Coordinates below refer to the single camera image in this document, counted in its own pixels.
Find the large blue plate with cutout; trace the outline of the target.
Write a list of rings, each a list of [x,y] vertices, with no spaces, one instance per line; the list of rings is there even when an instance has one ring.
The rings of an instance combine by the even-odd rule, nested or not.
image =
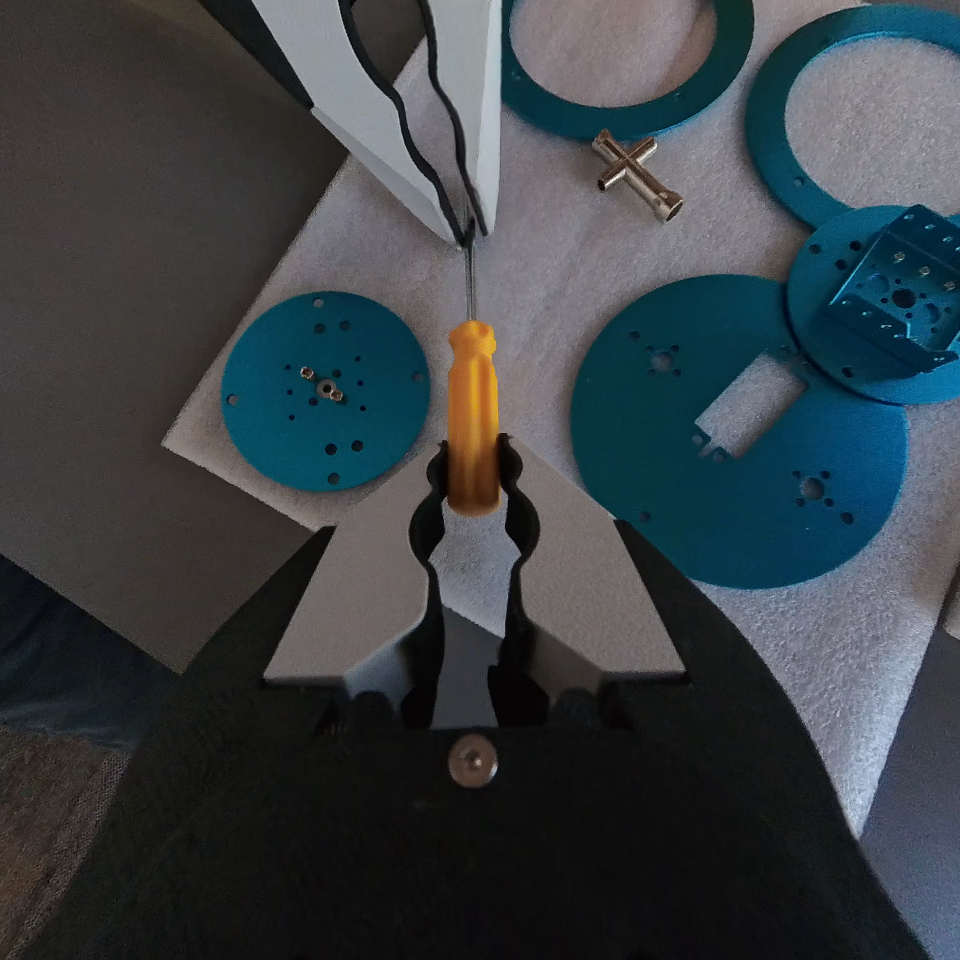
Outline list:
[[[741,456],[696,422],[766,356],[803,384]],[[587,350],[570,412],[587,492],[685,576],[738,590],[809,582],[858,555],[900,498],[900,407],[838,387],[789,331],[786,287],[746,274],[660,286]]]

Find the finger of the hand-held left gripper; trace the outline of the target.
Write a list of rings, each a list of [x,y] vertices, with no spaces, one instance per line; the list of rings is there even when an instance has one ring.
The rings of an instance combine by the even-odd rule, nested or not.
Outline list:
[[[401,94],[364,47],[351,3],[253,5],[310,98],[313,116],[427,228],[463,246],[450,197],[413,139]]]
[[[449,119],[462,199],[476,231],[495,229],[500,186],[500,1],[418,2],[430,85]]]

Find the person's dark cloth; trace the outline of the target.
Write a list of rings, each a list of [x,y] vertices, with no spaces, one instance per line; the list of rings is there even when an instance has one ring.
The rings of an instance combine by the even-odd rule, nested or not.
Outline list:
[[[178,675],[1,558],[1,725],[132,752]]]

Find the small blue round plate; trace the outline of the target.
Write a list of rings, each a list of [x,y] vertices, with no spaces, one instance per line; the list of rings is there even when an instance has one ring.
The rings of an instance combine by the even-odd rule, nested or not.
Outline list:
[[[303,366],[313,381],[301,378]],[[408,325],[371,298],[337,291],[270,307],[235,342],[221,379],[234,447],[259,474],[307,493],[355,488],[401,462],[430,395],[426,354]]]

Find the yellow screwdriver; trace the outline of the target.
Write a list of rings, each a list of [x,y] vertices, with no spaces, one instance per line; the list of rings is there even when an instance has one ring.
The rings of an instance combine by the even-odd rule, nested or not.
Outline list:
[[[499,403],[494,329],[477,318],[474,217],[469,217],[463,253],[466,319],[448,336],[453,361],[448,373],[447,502],[456,514],[480,519],[499,509]]]

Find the metal cross wrench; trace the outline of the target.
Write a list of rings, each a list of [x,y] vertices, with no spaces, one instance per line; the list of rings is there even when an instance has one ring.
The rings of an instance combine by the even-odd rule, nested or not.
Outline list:
[[[591,146],[606,163],[604,172],[597,179],[601,192],[620,184],[629,186],[663,224],[673,220],[683,209],[682,195],[666,187],[646,168],[647,160],[658,149],[657,138],[645,136],[626,147],[604,128],[595,136]]]

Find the white foam sheet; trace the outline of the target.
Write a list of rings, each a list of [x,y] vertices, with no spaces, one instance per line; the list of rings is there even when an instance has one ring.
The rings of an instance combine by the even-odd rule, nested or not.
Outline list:
[[[748,158],[742,114],[762,62],[796,29],[859,2],[756,2],[753,44],[719,102],[667,133],[656,170],[686,198],[657,224],[637,198],[588,184],[598,157],[501,121],[497,225],[478,250],[482,318],[495,329],[501,428],[574,482],[573,381],[594,336],[656,286],[708,274],[785,282],[807,229],[770,197]],[[958,204],[958,123],[932,106],[908,121],[927,79],[958,98],[958,65],[918,41],[862,41],[827,54],[798,84],[788,132],[807,169],[848,202]],[[229,440],[218,395],[229,349],[268,307],[334,289],[388,306],[444,377],[463,306],[462,258],[357,161],[346,160],[200,379],[162,447],[311,530],[334,524],[380,485],[299,493],[258,473]],[[759,591],[706,586],[766,660],[821,751],[847,817],[865,830],[897,729],[958,565],[958,400],[908,407],[903,493],[884,529],[835,572]]]

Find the blue disc with square bracket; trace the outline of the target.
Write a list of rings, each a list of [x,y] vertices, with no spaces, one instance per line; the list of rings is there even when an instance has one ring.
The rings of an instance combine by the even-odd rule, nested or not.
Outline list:
[[[959,395],[959,216],[869,206],[817,227],[786,285],[790,330],[817,368],[894,405]]]

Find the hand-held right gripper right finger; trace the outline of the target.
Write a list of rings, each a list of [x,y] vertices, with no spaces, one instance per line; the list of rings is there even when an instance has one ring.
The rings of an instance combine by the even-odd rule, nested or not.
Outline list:
[[[612,515],[518,438],[498,437],[510,570],[487,671],[498,724],[545,724],[570,691],[673,683],[687,671]]]

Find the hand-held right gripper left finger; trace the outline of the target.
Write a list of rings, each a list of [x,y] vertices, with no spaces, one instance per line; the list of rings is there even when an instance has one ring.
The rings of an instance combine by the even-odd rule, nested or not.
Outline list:
[[[335,527],[267,665],[272,686],[383,695],[429,727],[445,655],[437,571],[448,445],[427,448]]]

